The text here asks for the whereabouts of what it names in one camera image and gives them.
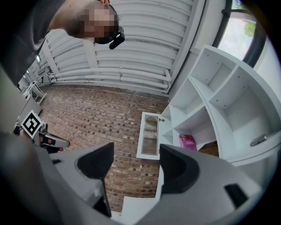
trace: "white cabinet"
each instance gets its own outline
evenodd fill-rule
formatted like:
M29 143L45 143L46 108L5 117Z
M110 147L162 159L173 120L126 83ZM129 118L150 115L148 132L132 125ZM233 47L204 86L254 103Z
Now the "white cabinet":
M142 113L137 158L159 160L159 145L173 144L171 121L155 113Z
M145 118L155 116L155 155L147 155ZM199 150L217 140L219 156L241 166L276 153L281 146L281 103L267 82L228 53L205 46L170 104L159 114L143 113L137 157L159 159L159 145L180 146L191 134ZM250 146L265 134L267 140Z

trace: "person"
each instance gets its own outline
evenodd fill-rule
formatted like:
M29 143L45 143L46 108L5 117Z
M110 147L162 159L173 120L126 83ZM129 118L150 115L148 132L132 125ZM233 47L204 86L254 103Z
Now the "person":
M46 33L64 29L75 38L102 42L118 33L110 0L37 0L17 27L8 27L1 64L16 85L36 59Z

